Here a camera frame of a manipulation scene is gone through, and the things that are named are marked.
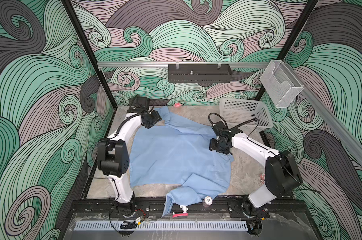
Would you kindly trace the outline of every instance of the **white mesh basket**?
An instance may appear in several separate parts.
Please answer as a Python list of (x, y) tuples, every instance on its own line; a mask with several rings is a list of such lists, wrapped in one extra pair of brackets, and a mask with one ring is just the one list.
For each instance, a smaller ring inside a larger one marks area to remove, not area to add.
[[(258, 127), (255, 129), (258, 132), (266, 128), (273, 127), (273, 121), (271, 119), (269, 109), (265, 103), (260, 101), (221, 98), (220, 115), (226, 120), (229, 128), (253, 118), (258, 118), (260, 121)], [(256, 125), (257, 121), (245, 124), (239, 127), (239, 129), (253, 130)]]
[(276, 108), (287, 108), (302, 91), (300, 79), (282, 60), (271, 60), (260, 80)]

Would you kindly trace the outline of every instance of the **wall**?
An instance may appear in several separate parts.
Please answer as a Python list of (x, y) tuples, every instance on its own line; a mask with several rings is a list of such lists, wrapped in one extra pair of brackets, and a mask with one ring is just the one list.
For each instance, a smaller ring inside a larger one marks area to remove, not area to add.
[[(317, 8), (286, 61), (362, 145), (362, 1)], [(293, 152), (306, 185), (305, 200), (324, 239), (362, 239), (362, 167), (304, 96), (276, 109), (267, 94), (276, 149)]]
[[(319, 6), (338, 2), (321, 0)], [(98, 61), (276, 59), (306, 0), (72, 0)], [(156, 105), (215, 105), (254, 98), (263, 70), (234, 69), (231, 83), (168, 83), (166, 68), (104, 68), (117, 104), (136, 94)]]
[(0, 239), (54, 239), (112, 108), (60, 0), (0, 0)]

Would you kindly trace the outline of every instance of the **black metal frame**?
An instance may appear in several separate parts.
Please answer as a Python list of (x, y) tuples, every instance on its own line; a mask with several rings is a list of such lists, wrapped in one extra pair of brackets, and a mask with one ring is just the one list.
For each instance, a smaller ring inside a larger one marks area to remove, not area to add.
[[(109, 123), (107, 132), (105, 134), (105, 137), (107, 136), (111, 124), (113, 122), (114, 119), (114, 115), (116, 113), (116, 109), (117, 109), (117, 104), (113, 98), (113, 95), (108, 87), (108, 83), (107, 80), (104, 76), (104, 74), (101, 72), (101, 70), (98, 68), (97, 65), (97, 59), (90, 47), (90, 44), (86, 38), (86, 35), (82, 29), (82, 26), (80, 24), (80, 21), (74, 11), (73, 5), (70, 2), (70, 0), (61, 0), (62, 4), (70, 18), (70, 21), (73, 24), (73, 27), (75, 29), (75, 31), (78, 34), (78, 37), (85, 49), (86, 54), (88, 55), (88, 58), (90, 59), (90, 62), (93, 66), (93, 68), (95, 69), (95, 72), (97, 74), (98, 79), (100, 80), (106, 94), (107, 97), (114, 109), (111, 121)], [(291, 32), (291, 34), (289, 35), (285, 45), (283, 46), (281, 52), (279, 53), (277, 60), (283, 60), (286, 55), (288, 54), (290, 48), (292, 47), (292, 45), (294, 44), (295, 40), (297, 39), (297, 37), (299, 36), (300, 32), (302, 31), (308, 17), (310, 16), (311, 12), (313, 11), (315, 5), (317, 4), (318, 0), (308, 0), (306, 6), (303, 9), (303, 12), (301, 13), (301, 15), (299, 16), (293, 31)], [(260, 90), (257, 93), (257, 96), (255, 97), (254, 100), (260, 100), (262, 95), (265, 92), (265, 88), (262, 86), (260, 88)], [(264, 144), (266, 146), (270, 146), (269, 141), (266, 138), (265, 133), (262, 131), (260, 132), (261, 138), (264, 142)], [(92, 170), (90, 172), (90, 176), (93, 176), (95, 173), (97, 167), (97, 159), (95, 160)], [(61, 229), (61, 233), (59, 235), (59, 240), (63, 239), (65, 232), (68, 228), (68, 225), (71, 221), (72, 215), (74, 213), (90, 213), (90, 212), (94, 212), (94, 213), (99, 213), (99, 212), (108, 212), (113, 206), (112, 206), (112, 201), (110, 201), (109, 199), (99, 199), (99, 200), (88, 200), (86, 199), (86, 196), (88, 194), (90, 185), (92, 182), (92, 178), (88, 178), (85, 188), (83, 190), (82, 193), (82, 197), (80, 200), (74, 200), (72, 203), (72, 206), (67, 214), (67, 218), (65, 219), (65, 229)], [(247, 195), (239, 195), (239, 196), (219, 196), (217, 197), (212, 204), (212, 207), (207, 210), (204, 209), (202, 207), (202, 204), (193, 204), (188, 206), (188, 212), (189, 213), (230, 213), (229, 211), (229, 202), (233, 201), (233, 200), (241, 200), (243, 201), (244, 198), (247, 198)], [(150, 197), (136, 197), (136, 204), (137, 205), (145, 205), (145, 204), (149, 204), (149, 214), (150, 215), (155, 215), (155, 216), (160, 216), (163, 212), (163, 208), (164, 208), (164, 202), (165, 202), (165, 198), (164, 197), (155, 197), (155, 198), (150, 198)], [(301, 200), (295, 200), (290, 196), (285, 196), (284, 198), (277, 198), (273, 201), (271, 201), (271, 203), (266, 204), (265, 207), (267, 207), (267, 209), (269, 210), (269, 212), (272, 213), (279, 213), (279, 212), (286, 212), (286, 211), (300, 211), (303, 212), (307, 215), (310, 225), (313, 228), (314, 233), (316, 234), (318, 239), (322, 239), (321, 234), (318, 231), (317, 225), (315, 224), (311, 214), (308, 211), (308, 208), (305, 204), (304, 201)], [(178, 213), (181, 212), (181, 209), (179, 208), (179, 205), (174, 204), (172, 211)]]

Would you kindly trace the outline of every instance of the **red wire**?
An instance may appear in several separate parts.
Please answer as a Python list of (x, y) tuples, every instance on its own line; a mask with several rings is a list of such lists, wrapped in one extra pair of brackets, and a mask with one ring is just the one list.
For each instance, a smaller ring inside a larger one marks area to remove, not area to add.
[(142, 209), (137, 209), (136, 211), (138, 211), (138, 210), (141, 210), (142, 213), (144, 214), (144, 217), (146, 217), (146, 214), (145, 214), (144, 210), (142, 210)]

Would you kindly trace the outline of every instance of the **slotted white plastic strip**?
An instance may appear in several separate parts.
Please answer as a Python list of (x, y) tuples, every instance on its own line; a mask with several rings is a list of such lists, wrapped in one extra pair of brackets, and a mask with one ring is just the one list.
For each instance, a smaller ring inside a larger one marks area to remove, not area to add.
[[(123, 221), (111, 221), (113, 226), (119, 230)], [(113, 230), (109, 221), (78, 221), (74, 231), (95, 231), (95, 230)], [(245, 221), (193, 221), (193, 220), (157, 220), (153, 222), (143, 222), (137, 226), (135, 231), (247, 231)]]

